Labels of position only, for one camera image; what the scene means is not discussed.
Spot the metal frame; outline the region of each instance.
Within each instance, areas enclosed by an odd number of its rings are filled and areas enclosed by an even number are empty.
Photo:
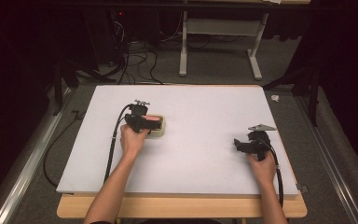
[[[4,4],[8,7],[27,7],[29,5],[22,4]],[[50,7],[50,8],[65,8],[65,7],[116,7],[122,9],[133,9],[133,10],[175,10],[175,11],[200,11],[200,10],[210,10],[210,11],[239,11],[239,12],[285,12],[285,13],[311,13],[311,14],[330,14],[330,13],[340,13],[343,11],[342,7],[314,7],[314,6],[302,6],[298,4],[288,4],[288,5],[268,5],[268,4],[259,4],[255,1],[254,3],[183,3],[178,1],[177,3],[145,3],[144,1],[140,2],[105,2],[105,1],[45,1],[42,3],[35,4],[34,7]]]
[[[21,202],[22,196],[25,194],[25,191],[28,189],[28,186],[34,177],[34,172],[36,171],[39,162],[45,154],[45,150],[48,147],[48,142],[62,117],[63,109],[67,106],[68,102],[72,98],[73,92],[67,88],[64,95],[66,97],[62,106],[62,110],[57,113],[56,116],[51,116],[51,118],[48,120],[48,127],[44,130],[45,134],[42,138],[38,139],[34,151],[24,165],[19,178],[17,179],[12,190],[7,196],[7,199],[0,209],[0,224],[8,223],[10,221],[11,216],[16,211],[18,205]]]
[[[324,167],[328,175],[330,176],[331,182],[336,189],[337,195],[341,200],[345,211],[347,212],[348,218],[351,220],[351,223],[358,224],[358,207],[356,205],[356,202],[353,200],[353,197],[351,196],[351,191],[349,190],[344,178],[339,172],[333,157],[330,155],[327,145],[325,144],[322,135],[319,133],[318,128],[313,126],[311,120],[309,119],[308,108],[305,100],[302,97],[295,97],[295,99],[304,115],[305,120],[310,126],[310,130],[312,131],[313,136],[318,144],[318,149]]]
[[[260,21],[220,21],[220,20],[190,20],[187,11],[183,12],[182,49],[180,54],[179,76],[187,76],[187,34],[208,35],[247,35],[254,36],[252,49],[247,49],[247,56],[252,66],[256,80],[261,80],[261,72],[255,58],[261,37],[266,27],[268,13],[264,13]]]

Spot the white desk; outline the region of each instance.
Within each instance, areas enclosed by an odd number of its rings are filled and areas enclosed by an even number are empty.
[[[150,102],[148,113],[163,115],[167,123],[163,137],[145,141],[120,217],[261,216],[250,164],[233,144],[234,138],[247,141],[248,127],[259,123],[276,127],[261,87],[101,86],[94,92],[57,188],[75,194],[62,196],[60,217],[85,216],[103,184],[118,114],[134,99]],[[307,209],[279,131],[268,135],[281,164],[283,209],[288,217],[303,217]],[[117,141],[112,169],[120,156]]]

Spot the desk leg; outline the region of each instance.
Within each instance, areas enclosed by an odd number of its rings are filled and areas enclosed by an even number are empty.
[[[182,50],[180,52],[179,76],[187,75],[187,12],[183,12]]]
[[[248,49],[248,57],[252,66],[252,70],[254,73],[254,77],[256,80],[261,80],[261,72],[258,67],[257,59],[255,58],[255,54],[257,53],[258,46],[260,45],[261,36],[264,33],[264,29],[266,28],[267,18],[269,17],[268,13],[263,14],[263,18],[261,19],[260,25],[258,26],[257,34],[255,36],[255,44],[252,49]]]

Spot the forearm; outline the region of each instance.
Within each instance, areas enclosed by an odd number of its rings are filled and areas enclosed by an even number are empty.
[[[124,156],[120,160],[92,202],[84,223],[94,221],[115,222],[134,162],[135,157],[132,156]]]
[[[272,184],[261,185],[260,190],[264,224],[287,224],[286,216],[281,209],[274,186]]]

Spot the metal stand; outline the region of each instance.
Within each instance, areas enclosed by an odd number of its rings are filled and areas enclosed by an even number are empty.
[[[184,11],[179,76],[185,77],[187,75],[187,34],[248,35],[255,36],[255,43],[252,49],[247,49],[247,55],[255,79],[261,80],[262,76],[255,54],[257,53],[268,17],[269,14],[264,13],[261,21],[189,20],[187,11]]]

